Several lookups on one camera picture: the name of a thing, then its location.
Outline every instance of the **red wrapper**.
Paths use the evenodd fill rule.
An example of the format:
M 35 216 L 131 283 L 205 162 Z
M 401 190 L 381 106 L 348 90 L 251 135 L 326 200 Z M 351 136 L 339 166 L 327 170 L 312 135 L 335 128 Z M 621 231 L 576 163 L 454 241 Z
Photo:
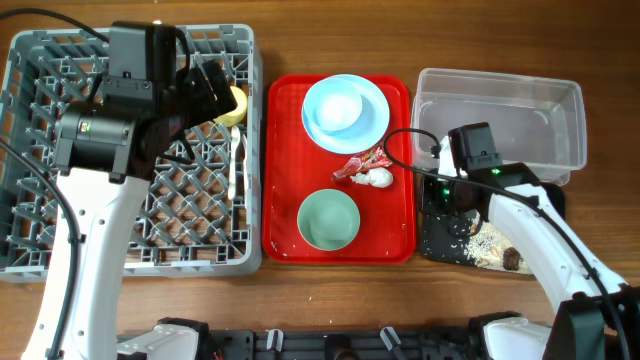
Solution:
M 347 161 L 347 164 L 331 175 L 333 181 L 340 181 L 359 172 L 366 172 L 369 169 L 379 167 L 389 167 L 391 160 L 382 149 L 382 145 L 376 144 L 367 151 L 356 154 Z

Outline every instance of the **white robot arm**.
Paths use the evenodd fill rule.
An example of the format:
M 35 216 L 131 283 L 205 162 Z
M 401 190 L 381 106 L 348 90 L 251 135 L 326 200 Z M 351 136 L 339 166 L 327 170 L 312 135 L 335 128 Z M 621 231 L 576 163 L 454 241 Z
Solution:
M 587 249 L 552 206 L 541 186 L 524 184 L 506 188 L 525 197 L 536 196 L 543 209 L 597 270 L 609 293 L 621 290 L 624 279 L 607 268 Z M 527 261 L 536 279 L 545 290 L 554 312 L 560 303 L 571 300 L 576 293 L 600 296 L 584 266 L 565 240 L 549 223 L 529 207 L 503 195 L 493 195 L 489 203 L 489 222 L 502 232 Z M 495 320 L 484 327 L 487 352 L 492 359 L 540 360 L 543 358 L 551 328 L 530 323 L 525 318 Z
M 562 332 L 556 339 L 563 338 L 566 349 L 569 349 L 563 353 L 571 354 L 572 358 L 580 358 L 580 351 L 589 354 L 588 359 L 604 356 L 603 314 L 610 313 L 611 307 L 600 308 L 594 305 L 596 301 L 578 304 L 583 308 L 591 306 L 589 311 L 593 313 L 589 316 L 593 317 L 589 321 L 596 320 L 585 332 L 579 331 L 581 325 L 576 320 L 577 316 L 570 318 L 584 309 L 576 311 L 572 302 L 600 299 L 602 296 L 602 302 L 597 300 L 602 305 L 606 301 L 603 295 L 608 297 L 624 290 L 627 285 L 624 279 L 600 262 L 580 241 L 558 215 L 546 190 L 525 165 L 502 165 L 488 124 L 454 129 L 442 139 L 436 150 L 440 163 L 438 174 L 433 176 L 438 178 L 435 188 L 446 189 L 443 194 L 452 195 L 439 200 L 442 210 L 477 210 L 485 221 L 511 241 L 542 285 L 554 312 L 557 313 L 564 305 L 554 323 L 554 329 L 558 327 L 555 331 L 558 334 Z M 585 268 L 585 262 L 593 269 L 591 272 Z M 594 280 L 599 280 L 606 293 L 600 291 Z M 481 326 L 485 354 L 491 359 L 539 360 L 549 356 L 549 339 L 553 334 L 548 327 L 512 315 Z
M 135 353 L 153 360 L 194 359 L 209 352 L 208 326 L 181 319 L 163 319 L 153 332 L 116 348 L 118 295 L 156 159 L 190 164 L 195 155 L 186 131 L 237 104 L 217 61 L 191 68 L 187 55 L 176 71 L 176 41 L 185 54 L 189 48 L 174 26 L 115 22 L 103 38 L 109 41 L 108 73 L 98 75 L 86 101 L 71 103 L 56 124 L 57 185 L 82 241 L 68 241 L 69 228 L 58 211 L 44 299 L 22 359 L 136 359 Z M 102 77 L 104 101 L 95 104 Z M 173 141 L 182 142 L 189 160 L 164 154 Z M 75 265 L 77 275 L 69 276 Z M 69 299 L 70 307 L 63 306 Z

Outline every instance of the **light blue bowl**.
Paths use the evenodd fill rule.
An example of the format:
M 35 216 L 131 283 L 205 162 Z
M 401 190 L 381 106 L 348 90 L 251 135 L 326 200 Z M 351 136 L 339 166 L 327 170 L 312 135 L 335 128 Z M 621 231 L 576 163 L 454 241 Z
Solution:
M 325 133 L 353 125 L 362 112 L 362 97 L 350 81 L 326 78 L 315 83 L 302 104 L 307 117 Z
M 382 91 L 371 81 L 355 75 L 335 75 L 328 79 L 347 81 L 362 98 L 360 117 L 348 128 L 328 133 L 316 125 L 302 109 L 302 126 L 309 138 L 321 148 L 336 154 L 355 154 L 375 145 L 389 127 L 389 104 Z
M 302 202 L 298 210 L 300 235 L 319 250 L 344 248 L 353 241 L 359 229 L 358 206 L 342 191 L 316 191 Z

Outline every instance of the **gray dish rack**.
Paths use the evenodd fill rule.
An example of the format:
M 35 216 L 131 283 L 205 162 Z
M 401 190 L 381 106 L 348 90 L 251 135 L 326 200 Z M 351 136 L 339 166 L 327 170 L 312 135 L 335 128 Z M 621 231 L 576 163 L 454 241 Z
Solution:
M 249 97 L 249 190 L 227 200 L 230 134 L 208 122 L 188 133 L 191 165 L 157 160 L 155 179 L 140 209 L 125 276 L 245 275 L 261 264 L 260 131 L 262 58 L 246 25 L 179 26 L 187 35 L 192 66 L 216 59 L 231 84 Z M 108 29 L 97 29 L 107 34 Z M 185 55 L 178 48 L 178 67 Z M 108 44 L 82 30 L 25 31 L 11 43 L 0 94 L 0 136 L 43 171 L 55 146 L 55 121 L 71 101 L 84 99 L 96 74 L 108 66 Z M 168 154 L 185 156 L 181 144 Z M 242 189 L 242 160 L 236 157 Z M 55 234 L 57 204 L 31 173 L 0 158 L 0 280 L 43 281 Z M 51 179 L 57 175 L 51 173 Z

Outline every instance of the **wood surface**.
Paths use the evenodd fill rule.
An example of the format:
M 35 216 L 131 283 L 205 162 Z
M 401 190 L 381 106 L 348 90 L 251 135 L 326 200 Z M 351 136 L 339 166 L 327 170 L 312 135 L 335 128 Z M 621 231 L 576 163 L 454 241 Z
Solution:
M 5 0 L 0 11 L 43 7 L 107 27 L 114 20 L 246 23 L 264 58 L 265 85 L 291 73 L 392 74 L 412 94 L 423 68 L 574 80 L 587 115 L 588 164 L 565 191 L 568 223 L 614 271 L 640 284 L 640 7 L 630 1 Z M 22 16 L 0 23 L 0 58 L 20 30 L 68 28 Z M 0 284 L 0 358 L 31 335 L 43 285 Z M 125 279 L 119 334 L 184 317 L 216 329 L 372 329 L 463 324 L 515 310 L 550 323 L 531 277 L 433 263 L 288 266 L 264 259 L 253 276 Z

